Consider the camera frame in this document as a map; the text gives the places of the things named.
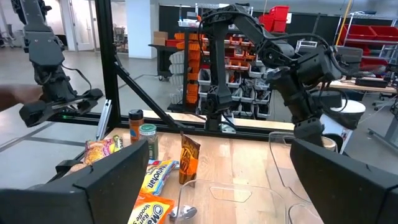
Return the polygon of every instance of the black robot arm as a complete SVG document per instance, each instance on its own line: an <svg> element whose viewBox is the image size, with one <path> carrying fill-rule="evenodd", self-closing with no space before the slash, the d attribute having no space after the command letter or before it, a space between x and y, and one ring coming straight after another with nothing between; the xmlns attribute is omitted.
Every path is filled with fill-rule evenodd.
<svg viewBox="0 0 398 224"><path fill-rule="evenodd" d="M34 68L34 79L43 88L43 100L24 105L19 114L26 126L32 127L48 120L55 113L70 106L77 114L88 112L103 96L99 89L78 95L70 85L70 78L62 69L63 44L45 25L44 15L49 7L43 1L13 0L12 5L24 26L24 50Z"/></svg>
<svg viewBox="0 0 398 224"><path fill-rule="evenodd" d="M285 106L292 113L296 138L322 144L322 109L308 92L320 82L341 78L333 49L327 45L305 56L294 52L286 37L274 37L258 21L246 13L242 6L230 5L204 13L201 24L210 45L211 88L208 92L206 129L217 131L223 113L231 106L231 93L226 86L224 67L224 38L228 26L236 27L254 44L263 64L279 71L268 76L273 89L282 95Z"/></svg>

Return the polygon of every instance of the snack bag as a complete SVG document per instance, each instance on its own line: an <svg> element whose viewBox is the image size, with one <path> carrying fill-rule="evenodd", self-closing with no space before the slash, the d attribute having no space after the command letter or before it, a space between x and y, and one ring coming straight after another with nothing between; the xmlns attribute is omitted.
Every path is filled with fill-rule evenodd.
<svg viewBox="0 0 398 224"><path fill-rule="evenodd" d="M87 141L84 163L92 165L95 161L117 152L121 148L123 148L123 143L119 136L100 141Z"/></svg>
<svg viewBox="0 0 398 224"><path fill-rule="evenodd" d="M141 191L147 194L160 195L167 178L177 164L178 161L151 161L148 163Z"/></svg>
<svg viewBox="0 0 398 224"><path fill-rule="evenodd" d="M173 200L139 192L127 224L163 224L173 207Z"/></svg>
<svg viewBox="0 0 398 224"><path fill-rule="evenodd" d="M195 180L197 177L200 144L181 133L181 156L180 156L180 184Z"/></svg>

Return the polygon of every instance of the glass jar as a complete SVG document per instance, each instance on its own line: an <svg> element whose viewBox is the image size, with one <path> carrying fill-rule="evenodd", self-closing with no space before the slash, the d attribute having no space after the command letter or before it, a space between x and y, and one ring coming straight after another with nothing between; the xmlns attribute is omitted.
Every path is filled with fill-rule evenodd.
<svg viewBox="0 0 398 224"><path fill-rule="evenodd" d="M154 124L143 124L139 127L139 139L148 140L149 159L157 160L159 148L157 143L156 126Z"/></svg>

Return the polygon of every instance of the wooden table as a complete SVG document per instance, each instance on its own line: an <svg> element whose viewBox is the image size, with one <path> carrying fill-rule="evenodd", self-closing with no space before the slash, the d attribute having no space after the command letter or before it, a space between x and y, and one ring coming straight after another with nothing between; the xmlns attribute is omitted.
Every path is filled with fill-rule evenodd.
<svg viewBox="0 0 398 224"><path fill-rule="evenodd" d="M358 91L375 91L380 93L397 93L397 90L393 87L368 87L368 86L358 86L355 85L355 80L340 80L334 81L330 84L330 87L339 88L344 90L358 90Z"/></svg>
<svg viewBox="0 0 398 224"><path fill-rule="evenodd" d="M189 114L169 114L174 119L201 121ZM157 117L151 111L145 111L144 115L145 117ZM237 119L236 122L238 125L278 129L284 127L287 131L292 130L292 124L272 121L255 121L253 123L251 120ZM128 129L114 129L107 135L107 138L115 134L123 138L124 146L130 145ZM158 133L158 137L159 159L179 161L181 136L172 133ZM269 142L205 136L189 137L201 144L197 180L210 182L197 182L195 187L184 187L185 200L182 204L194 205L198 209L195 217L187 223L285 223L285 215L282 214L284 208L287 210L293 204L303 203L303 200L294 196L289 188L283 186L272 159ZM284 144L274 143L272 145L272 152L275 152L279 168L290 175L288 182L293 188L299 189L302 186L290 161L289 150L290 147ZM178 182L178 171L172 171L165 183L161 197L175 200L177 206L181 186ZM263 188L271 188L283 197L285 205L282 205L282 213L277 212L281 208L280 197ZM309 220L306 223L317 223L318 219L313 221L313 216L308 216L310 213L307 210L310 209L314 212L315 209L310 205L304 208L304 211L295 212L292 216L300 220Z"/></svg>

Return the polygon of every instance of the door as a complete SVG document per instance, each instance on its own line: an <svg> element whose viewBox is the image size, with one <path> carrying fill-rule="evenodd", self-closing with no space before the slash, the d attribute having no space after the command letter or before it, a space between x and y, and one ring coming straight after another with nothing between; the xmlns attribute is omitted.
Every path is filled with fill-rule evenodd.
<svg viewBox="0 0 398 224"><path fill-rule="evenodd" d="M75 40L78 50L93 50L91 33L90 1L69 0L72 22L75 30Z"/></svg>

